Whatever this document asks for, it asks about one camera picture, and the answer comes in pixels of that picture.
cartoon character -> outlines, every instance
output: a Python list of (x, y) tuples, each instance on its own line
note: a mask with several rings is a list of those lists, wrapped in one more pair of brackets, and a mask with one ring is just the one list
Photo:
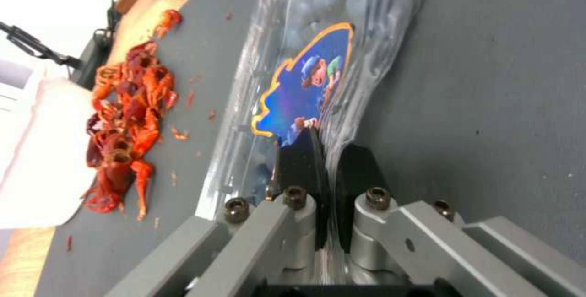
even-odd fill
[(303, 128), (318, 128), (318, 124), (319, 122), (316, 118), (296, 118), (295, 122), (293, 122), (293, 124), (289, 126), (289, 131), (287, 131), (287, 139), (282, 143), (282, 146), (293, 144), (293, 142), (295, 142), (295, 139), (297, 139)]
[(348, 22), (334, 24), (279, 65), (260, 97), (260, 112), (251, 122), (253, 134), (276, 135), (283, 146), (293, 143), (303, 128), (321, 126), (350, 59), (352, 34)]
[[(301, 86), (304, 89), (309, 89), (312, 86), (322, 89), (322, 94), (317, 99), (318, 111), (321, 112), (324, 105), (328, 103), (328, 101), (331, 99), (331, 95), (333, 94), (335, 86), (339, 82), (341, 75), (341, 56), (335, 57), (333, 60), (330, 61), (328, 65), (326, 65), (325, 59), (321, 58), (318, 55), (314, 55), (313, 57), (310, 57), (303, 65), (303, 68), (301, 68)], [(310, 120), (316, 123), (312, 124), (312, 126), (317, 126), (317, 118), (311, 118)], [(298, 122), (305, 121), (306, 120), (304, 118), (295, 118), (295, 123), (291, 125), (291, 128), (289, 130), (298, 127), (298, 130), (295, 134), (297, 137), (297, 135), (299, 135), (299, 133), (303, 129), (303, 126), (298, 124)]]

crayfish leg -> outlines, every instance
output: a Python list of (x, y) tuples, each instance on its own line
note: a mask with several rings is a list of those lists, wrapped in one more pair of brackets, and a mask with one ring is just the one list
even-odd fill
[(138, 193), (138, 216), (136, 220), (142, 220), (147, 215), (147, 187), (154, 170), (152, 164), (145, 160), (135, 160), (130, 165), (136, 173), (136, 192)]

white paper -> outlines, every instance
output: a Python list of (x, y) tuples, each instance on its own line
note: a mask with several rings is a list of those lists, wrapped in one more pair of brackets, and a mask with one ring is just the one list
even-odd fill
[(0, 229), (56, 226), (75, 214), (96, 175), (86, 166), (90, 99), (67, 80), (42, 81), (32, 111), (17, 112), (19, 122), (31, 119), (0, 181)]

yellow outline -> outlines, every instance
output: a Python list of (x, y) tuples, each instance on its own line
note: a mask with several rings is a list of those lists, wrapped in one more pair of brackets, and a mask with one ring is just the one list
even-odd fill
[(275, 74), (273, 74), (272, 76), (272, 80), (271, 80), (271, 86), (268, 90), (266, 90), (264, 93), (262, 93), (262, 95), (260, 96), (260, 107), (261, 107), (261, 113), (258, 115), (253, 116), (253, 120), (251, 122), (251, 129), (253, 131), (253, 134), (257, 135), (257, 136), (265, 136), (265, 137), (272, 137), (273, 133), (270, 131), (261, 131), (258, 130), (256, 127), (256, 124), (258, 122), (260, 122), (262, 119), (265, 118), (265, 116), (267, 116), (270, 113), (270, 109), (268, 109), (268, 107), (266, 107), (266, 97), (268, 97), (271, 93), (273, 93), (279, 86), (280, 86), (280, 82), (278, 80), (281, 71), (283, 69), (287, 69), (287, 71), (291, 71), (293, 69), (293, 67), (295, 67), (295, 64), (297, 64), (297, 61), (299, 61), (299, 59), (301, 59), (301, 57), (303, 57), (303, 55), (309, 51), (309, 49), (311, 49), (317, 42), (319, 42), (322, 38), (324, 38), (324, 36), (328, 35), (331, 32), (334, 32), (335, 30), (342, 30), (342, 29), (347, 29), (349, 34), (348, 34), (348, 50), (346, 51), (346, 59), (344, 61), (344, 73), (346, 74), (346, 71), (348, 70), (348, 61), (350, 59), (350, 55), (352, 54), (352, 37), (353, 37), (353, 30), (352, 30), (352, 26), (348, 23), (348, 22), (340, 22), (338, 24), (334, 24), (331, 25), (328, 28), (325, 28), (324, 30), (322, 30), (316, 37), (314, 37), (314, 39), (305, 46), (305, 48), (297, 55), (297, 57), (295, 57), (295, 59), (287, 59), (285, 61), (283, 61), (283, 63), (279, 66), (279, 68), (277, 68)]

black object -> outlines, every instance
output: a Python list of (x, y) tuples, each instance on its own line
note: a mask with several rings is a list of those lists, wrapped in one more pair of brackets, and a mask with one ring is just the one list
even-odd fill
[(315, 247), (322, 248), (327, 235), (329, 191), (322, 146), (314, 128), (303, 129), (293, 144), (279, 149), (275, 174), (275, 196), (287, 186), (301, 186), (315, 199), (318, 218)]
[(71, 76), (71, 81), (81, 87), (91, 90), (96, 82), (94, 76), (96, 69), (105, 64), (108, 60), (112, 45), (114, 44), (114, 33), (122, 14), (115, 9), (115, 1), (112, 1), (107, 12), (108, 26), (97, 29), (86, 48), (81, 54), (83, 66), (75, 70)]
[(96, 68), (103, 65), (106, 59), (108, 59), (114, 43), (114, 32), (122, 18), (122, 14), (115, 10), (114, 5), (115, 2), (112, 1), (111, 7), (107, 12), (108, 26), (94, 32), (92, 39), (84, 49), (80, 59), (53, 51), (42, 44), (37, 38), (17, 26), (8, 26), (0, 22), (0, 30), (8, 34), (6, 36), (7, 40), (22, 51), (25, 51), (28, 55), (38, 59), (53, 60), (57, 65), (66, 65), (67, 71), (69, 71), (69, 67), (73, 68), (74, 72), (73, 74), (70, 73), (69, 76), (71, 81), (91, 90), (94, 87)]
[(31, 34), (21, 30), (17, 26), (8, 26), (4, 22), (0, 22), (0, 30), (8, 34), (6, 39), (25, 51), (28, 55), (38, 59), (50, 59), (57, 65), (67, 65), (71, 68), (80, 68), (82, 61), (68, 55), (57, 53), (45, 45), (43, 45), (37, 38)]
[(389, 191), (370, 149), (354, 144), (346, 146), (340, 157), (336, 178), (337, 226), (340, 244), (346, 253), (350, 252), (354, 199), (373, 186)]
[(433, 286), (261, 285), (253, 297), (448, 297)]

